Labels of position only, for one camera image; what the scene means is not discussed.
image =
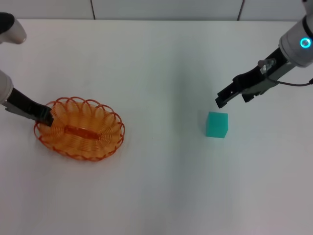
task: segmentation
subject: black cable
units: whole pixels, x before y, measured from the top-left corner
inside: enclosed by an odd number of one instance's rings
[[[240,20],[241,13],[243,12],[244,5],[245,5],[245,0],[243,0],[243,2],[241,3],[241,7],[240,7],[240,10],[239,10],[239,14],[238,14],[238,17],[237,17],[237,21]]]
[[[93,19],[95,20],[95,19],[96,19],[96,16],[95,16],[95,14],[94,14],[94,9],[93,9],[92,0],[90,0],[90,4],[91,4],[91,9],[92,9],[92,16],[93,16]]]
[[[313,84],[313,78],[308,83],[304,83],[304,84],[294,84],[294,83],[288,83],[288,82],[275,81],[273,79],[270,79],[268,76],[265,76],[265,78],[268,81],[271,81],[272,83],[283,84],[283,85],[292,86],[292,87],[306,87],[308,85],[312,85]]]

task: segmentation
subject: white table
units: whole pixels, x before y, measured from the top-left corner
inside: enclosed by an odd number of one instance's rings
[[[1,235],[311,235],[313,87],[279,85],[222,110],[217,92],[294,23],[22,20],[0,69],[46,104],[80,96],[126,125],[112,157],[60,157],[0,110]],[[313,66],[282,80],[304,83]],[[203,135],[229,113],[224,140]]]

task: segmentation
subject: woven basket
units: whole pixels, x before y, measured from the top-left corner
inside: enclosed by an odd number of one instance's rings
[[[97,162],[111,156],[124,141],[121,117],[107,105],[79,97],[47,103],[51,127],[36,122],[34,133],[47,148],[77,160]]]

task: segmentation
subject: teal cube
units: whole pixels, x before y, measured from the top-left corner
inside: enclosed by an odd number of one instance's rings
[[[209,112],[206,120],[206,136],[225,138],[228,131],[228,114]]]

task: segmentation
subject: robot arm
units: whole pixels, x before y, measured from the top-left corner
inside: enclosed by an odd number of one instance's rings
[[[8,13],[0,13],[0,43],[21,44],[26,40],[26,33],[21,24]],[[0,70],[0,104],[6,110],[39,121],[48,126],[52,125],[51,108],[38,104],[13,87],[11,78]]]
[[[303,0],[303,4],[307,15],[280,38],[279,48],[265,60],[260,60],[253,70],[236,76],[229,86],[218,93],[215,101],[219,108],[238,94],[249,102],[269,88],[283,83],[278,79],[294,67],[305,68],[313,62],[313,0]],[[313,84],[313,79],[307,84],[293,85],[310,84]]]

